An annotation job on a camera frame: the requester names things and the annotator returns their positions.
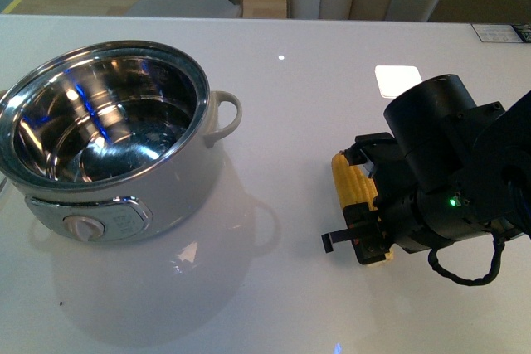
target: stainless steel inner bowl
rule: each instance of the stainless steel inner bowl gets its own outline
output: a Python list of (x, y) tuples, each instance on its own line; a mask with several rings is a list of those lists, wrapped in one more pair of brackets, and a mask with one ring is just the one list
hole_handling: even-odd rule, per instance
[(0, 151), (10, 174), (41, 187), (123, 177), (178, 151), (201, 123), (208, 96), (201, 68), (173, 48), (85, 47), (10, 90), (0, 134), (12, 136), (12, 148)]

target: black cable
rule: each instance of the black cable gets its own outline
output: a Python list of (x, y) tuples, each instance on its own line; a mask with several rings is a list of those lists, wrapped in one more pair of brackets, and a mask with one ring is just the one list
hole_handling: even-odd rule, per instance
[(451, 279), (453, 282), (459, 285), (465, 286), (483, 286), (490, 284), (498, 276), (499, 269), (501, 267), (501, 254), (505, 248), (505, 241), (503, 238), (498, 237), (496, 234), (492, 234), (494, 238), (494, 255), (492, 256), (492, 261), (490, 262), (490, 271), (487, 275), (478, 279), (464, 279), (461, 278), (447, 269), (444, 269), (439, 264), (439, 259), (437, 258), (438, 249), (432, 249), (428, 255), (428, 263), (437, 272), (440, 276)]

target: green led light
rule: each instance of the green led light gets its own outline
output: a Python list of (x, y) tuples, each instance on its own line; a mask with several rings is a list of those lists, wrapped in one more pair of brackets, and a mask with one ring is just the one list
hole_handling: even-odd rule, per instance
[(458, 196), (453, 196), (448, 200), (448, 203), (450, 203), (451, 207), (458, 207), (461, 206), (461, 201), (459, 200)]

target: white table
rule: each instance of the white table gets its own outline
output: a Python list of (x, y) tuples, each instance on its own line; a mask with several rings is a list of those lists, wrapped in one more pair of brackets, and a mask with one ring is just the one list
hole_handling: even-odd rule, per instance
[[(101, 41), (187, 52), (212, 90), (242, 102), (205, 205), (162, 236), (94, 248), (52, 234), (12, 187), (0, 211), (1, 353), (489, 353), (531, 347), (531, 244), (507, 244), (500, 276), (465, 288), (427, 252), (363, 267), (329, 167), (358, 134), (388, 131), (376, 65), (464, 81), (508, 108), (531, 89), (531, 47), (482, 43), (469, 25), (0, 16), (2, 90), (61, 53)], [(227, 106), (226, 118), (231, 110)], [(475, 277), (490, 238), (441, 252)]]

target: electric hot pot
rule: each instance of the electric hot pot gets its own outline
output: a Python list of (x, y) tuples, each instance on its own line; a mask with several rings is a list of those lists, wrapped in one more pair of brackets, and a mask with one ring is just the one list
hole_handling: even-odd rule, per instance
[[(220, 103), (236, 107), (227, 126)], [(207, 198), (218, 141), (241, 120), (237, 97), (210, 91), (190, 56), (158, 43), (87, 46), (39, 66), (0, 104), (0, 171), (57, 234), (139, 240)]]

